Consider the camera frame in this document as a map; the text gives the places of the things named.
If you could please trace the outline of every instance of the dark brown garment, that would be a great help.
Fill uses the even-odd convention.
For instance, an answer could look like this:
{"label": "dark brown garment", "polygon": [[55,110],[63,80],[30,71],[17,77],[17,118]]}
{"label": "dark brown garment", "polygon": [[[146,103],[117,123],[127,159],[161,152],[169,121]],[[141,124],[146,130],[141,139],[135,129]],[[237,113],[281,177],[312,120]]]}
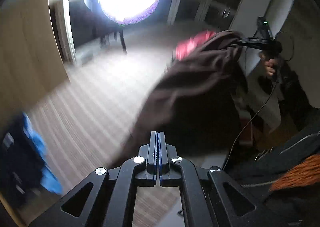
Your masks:
{"label": "dark brown garment", "polygon": [[240,121],[230,90],[235,82],[247,88],[237,63],[242,48],[232,45],[240,36],[217,33],[172,65],[150,93],[113,166],[136,156],[151,131],[164,131],[166,142],[181,156],[231,147]]}

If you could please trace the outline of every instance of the pink cloth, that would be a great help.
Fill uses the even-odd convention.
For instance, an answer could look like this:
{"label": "pink cloth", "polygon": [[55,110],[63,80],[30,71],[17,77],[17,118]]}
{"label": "pink cloth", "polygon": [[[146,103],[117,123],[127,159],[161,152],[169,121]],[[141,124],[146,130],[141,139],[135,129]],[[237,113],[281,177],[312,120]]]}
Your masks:
{"label": "pink cloth", "polygon": [[182,60],[183,58],[188,56],[197,46],[203,44],[215,34],[215,31],[207,30],[199,33],[195,37],[191,37],[190,39],[179,43],[176,48],[176,58],[178,60]]}

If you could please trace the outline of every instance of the black cable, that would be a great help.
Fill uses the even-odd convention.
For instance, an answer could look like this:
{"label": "black cable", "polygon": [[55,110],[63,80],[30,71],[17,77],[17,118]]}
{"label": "black cable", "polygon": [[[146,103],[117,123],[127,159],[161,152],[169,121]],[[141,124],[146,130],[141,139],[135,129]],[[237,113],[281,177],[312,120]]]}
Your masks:
{"label": "black cable", "polygon": [[[280,33],[288,33],[288,32],[287,32],[287,31],[279,31],[279,32],[276,34],[275,40],[277,39],[277,36],[278,36]],[[291,57],[289,58],[289,60],[284,59],[284,60],[287,61],[287,62],[289,62],[289,61],[294,57],[294,38],[293,38],[293,36],[290,35],[289,33],[288,33],[288,35],[290,36],[290,39],[291,39],[291,41],[292,41],[292,55],[291,55]]]}
{"label": "black cable", "polygon": [[224,166],[223,166],[223,168],[222,168],[223,170],[225,169],[225,167],[226,167],[226,165],[227,165],[227,163],[228,163],[228,161],[229,161],[229,158],[230,158],[231,152],[232,152],[232,150],[233,150],[233,147],[235,146],[236,141],[237,141],[238,138],[240,137],[241,133],[242,133],[242,132],[244,131],[244,129],[252,122],[252,120],[258,115],[258,113],[263,109],[263,107],[267,104],[267,102],[269,101],[271,95],[273,94],[273,92],[274,92],[277,84],[278,84],[278,82],[276,82],[275,85],[273,86],[273,89],[272,89],[272,91],[271,91],[268,99],[265,101],[265,103],[262,105],[262,107],[261,107],[261,108],[257,111],[257,113],[249,120],[249,122],[243,127],[243,129],[240,131],[240,133],[239,133],[238,136],[236,137],[236,139],[235,139],[235,141],[233,142],[232,147],[231,147],[231,149],[230,149],[230,152],[229,152],[227,161],[225,162],[225,164],[224,164]]}

